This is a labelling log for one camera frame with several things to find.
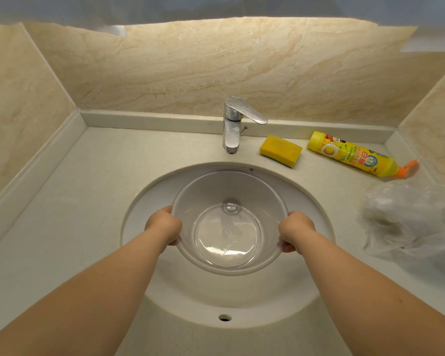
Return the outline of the person's left hand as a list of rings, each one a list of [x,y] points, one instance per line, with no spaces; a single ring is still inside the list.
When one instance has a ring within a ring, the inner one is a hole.
[[[145,231],[151,231],[157,235],[165,246],[175,246],[183,228],[180,219],[171,215],[152,214],[145,225]]]

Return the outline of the person's right hand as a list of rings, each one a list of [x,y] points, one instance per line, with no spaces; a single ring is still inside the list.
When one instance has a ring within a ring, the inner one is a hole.
[[[302,244],[311,235],[316,234],[313,221],[300,211],[298,213],[298,228],[278,228],[279,246],[283,253],[297,252],[302,255]]]

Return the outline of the clear glass bowl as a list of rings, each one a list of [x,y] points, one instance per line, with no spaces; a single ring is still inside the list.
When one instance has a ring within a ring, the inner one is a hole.
[[[240,207],[237,215],[223,211],[228,202]],[[179,191],[171,214],[183,223],[178,250],[208,272],[250,274],[282,252],[278,225],[288,208],[273,186],[253,174],[227,169],[199,176]]]

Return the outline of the person's right forearm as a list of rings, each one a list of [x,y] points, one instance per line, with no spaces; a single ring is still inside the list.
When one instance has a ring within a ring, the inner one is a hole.
[[[445,316],[323,235],[293,239],[355,356],[445,356]]]

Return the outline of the person's left forearm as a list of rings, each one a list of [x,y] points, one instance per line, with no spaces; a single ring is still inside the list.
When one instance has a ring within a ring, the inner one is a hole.
[[[177,236],[150,228],[66,281],[0,331],[0,356],[114,356]]]

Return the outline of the yellow sponge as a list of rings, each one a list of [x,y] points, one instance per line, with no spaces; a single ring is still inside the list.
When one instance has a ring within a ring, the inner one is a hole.
[[[295,167],[303,148],[283,138],[267,136],[260,147],[260,155],[277,161],[286,167]]]

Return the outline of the yellow dish soap bottle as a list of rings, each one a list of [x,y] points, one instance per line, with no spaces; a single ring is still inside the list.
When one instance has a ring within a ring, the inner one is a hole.
[[[418,160],[412,160],[401,167],[390,156],[317,131],[309,139],[308,148],[379,178],[405,179],[419,165]]]

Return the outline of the white ceramic sink basin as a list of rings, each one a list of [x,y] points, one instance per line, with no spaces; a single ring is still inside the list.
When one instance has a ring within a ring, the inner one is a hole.
[[[321,204],[301,183],[297,169],[277,166],[275,170],[247,163],[210,162],[150,171],[142,179],[142,190],[127,210],[120,231],[125,245],[143,230],[157,209],[172,205],[179,191],[206,173],[235,169],[260,177],[279,192],[288,211],[302,211],[318,231],[333,240],[333,228]],[[168,247],[157,262],[147,297],[165,311],[209,327],[246,329],[278,322],[302,311],[320,293],[304,259],[283,253],[265,268],[246,275],[224,276],[191,263],[178,250]]]

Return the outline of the chrome faucet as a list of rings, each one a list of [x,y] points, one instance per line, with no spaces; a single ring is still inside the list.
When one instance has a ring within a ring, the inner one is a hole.
[[[223,113],[222,146],[230,155],[236,154],[239,149],[242,120],[244,117],[260,125],[268,123],[267,118],[242,98],[236,96],[226,98]]]

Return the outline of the clear plastic bag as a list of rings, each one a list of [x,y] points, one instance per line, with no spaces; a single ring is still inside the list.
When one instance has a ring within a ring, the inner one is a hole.
[[[363,251],[431,283],[445,283],[445,185],[390,181],[363,196]]]

